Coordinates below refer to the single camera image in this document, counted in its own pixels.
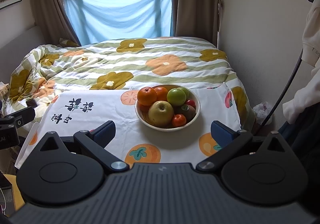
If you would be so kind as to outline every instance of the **white bowl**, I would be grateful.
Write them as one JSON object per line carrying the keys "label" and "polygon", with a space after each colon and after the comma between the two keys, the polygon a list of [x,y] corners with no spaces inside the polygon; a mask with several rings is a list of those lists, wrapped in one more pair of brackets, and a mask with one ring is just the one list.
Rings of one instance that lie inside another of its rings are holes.
{"label": "white bowl", "polygon": [[[173,89],[173,88],[178,88],[178,87],[181,87],[179,85],[173,85],[173,84],[166,84],[166,85],[157,85],[157,86],[154,86],[153,88],[156,88],[156,87],[165,87],[168,91]],[[189,95],[189,98],[188,99],[191,99],[193,100],[195,103],[196,103],[196,116],[187,124],[181,126],[181,127],[175,127],[175,128],[160,128],[160,127],[155,127],[151,124],[149,124],[146,120],[145,120],[145,116],[148,114],[148,112],[142,112],[139,108],[138,108],[138,101],[136,101],[136,104],[135,104],[135,110],[136,110],[136,114],[139,118],[139,120],[144,123],[146,126],[152,128],[152,129],[155,129],[155,130],[158,130],[158,131],[162,131],[162,132],[173,132],[173,131],[178,131],[178,130],[181,130],[183,128],[186,128],[188,127],[189,125],[191,125],[199,116],[199,113],[200,113],[200,109],[201,109],[201,106],[200,106],[200,101],[198,99],[198,97],[196,96],[195,93],[193,93],[190,89],[189,89],[189,92],[190,92],[190,95]]]}

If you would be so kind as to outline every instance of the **fruit bowl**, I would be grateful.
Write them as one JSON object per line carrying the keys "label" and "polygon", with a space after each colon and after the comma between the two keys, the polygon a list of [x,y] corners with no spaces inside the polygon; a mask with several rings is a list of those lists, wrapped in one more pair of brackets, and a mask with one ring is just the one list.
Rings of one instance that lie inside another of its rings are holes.
{"label": "fruit bowl", "polygon": [[[156,85],[153,88],[157,88],[157,87],[165,87],[169,91],[169,90],[171,90],[173,88],[178,88],[178,87],[181,87],[181,86],[173,85],[173,84],[165,84],[165,85]],[[150,123],[148,123],[148,120],[149,120],[148,119],[148,112],[141,111],[141,109],[139,108],[138,101],[136,101],[136,104],[135,104],[136,114],[137,114],[139,120],[142,123],[144,123],[146,126],[152,128],[152,129],[155,129],[155,130],[158,130],[158,131],[173,132],[173,131],[178,131],[178,130],[181,130],[183,128],[186,128],[189,125],[191,125],[197,119],[197,117],[199,116],[199,113],[200,113],[200,109],[201,109],[200,101],[199,101],[198,97],[196,96],[196,94],[193,93],[190,89],[189,89],[189,92],[190,92],[189,99],[193,100],[196,103],[196,115],[190,122],[188,122],[187,124],[185,124],[183,126],[174,127],[173,125],[170,124],[170,125],[168,125],[166,127],[156,127],[156,126],[151,125]]]}

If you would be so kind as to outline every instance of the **circular mount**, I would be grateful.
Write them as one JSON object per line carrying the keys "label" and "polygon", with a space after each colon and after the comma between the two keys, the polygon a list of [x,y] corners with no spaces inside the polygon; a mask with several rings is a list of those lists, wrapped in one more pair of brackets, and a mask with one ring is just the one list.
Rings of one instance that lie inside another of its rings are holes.
{"label": "circular mount", "polygon": [[256,153],[230,160],[221,171],[223,183],[250,203],[280,205],[293,201],[303,193],[308,177],[295,160],[277,153]]}
{"label": "circular mount", "polygon": [[52,136],[55,132],[47,134],[17,174],[22,197],[43,207],[87,198],[104,180],[102,166],[90,157],[71,154],[59,137]]}

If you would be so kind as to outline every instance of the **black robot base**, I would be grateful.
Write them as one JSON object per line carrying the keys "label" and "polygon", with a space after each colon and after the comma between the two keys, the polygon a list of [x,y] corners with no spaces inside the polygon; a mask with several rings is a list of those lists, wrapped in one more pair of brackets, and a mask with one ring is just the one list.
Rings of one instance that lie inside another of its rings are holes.
{"label": "black robot base", "polygon": [[237,135],[195,169],[190,163],[135,163],[129,169],[103,148],[115,136],[112,121],[73,137],[48,132],[17,174],[27,203],[7,221],[314,223],[299,203],[307,174],[282,136]]}

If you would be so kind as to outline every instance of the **metal screw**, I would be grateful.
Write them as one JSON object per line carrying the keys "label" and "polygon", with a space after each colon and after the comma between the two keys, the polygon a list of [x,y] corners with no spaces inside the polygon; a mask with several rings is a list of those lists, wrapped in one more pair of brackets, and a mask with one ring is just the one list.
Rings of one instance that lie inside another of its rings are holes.
{"label": "metal screw", "polygon": [[198,164],[198,167],[202,170],[210,170],[214,167],[214,163],[210,161],[202,161]]}
{"label": "metal screw", "polygon": [[123,170],[126,167],[127,167],[127,164],[122,161],[114,161],[113,163],[111,163],[111,168],[115,170]]}

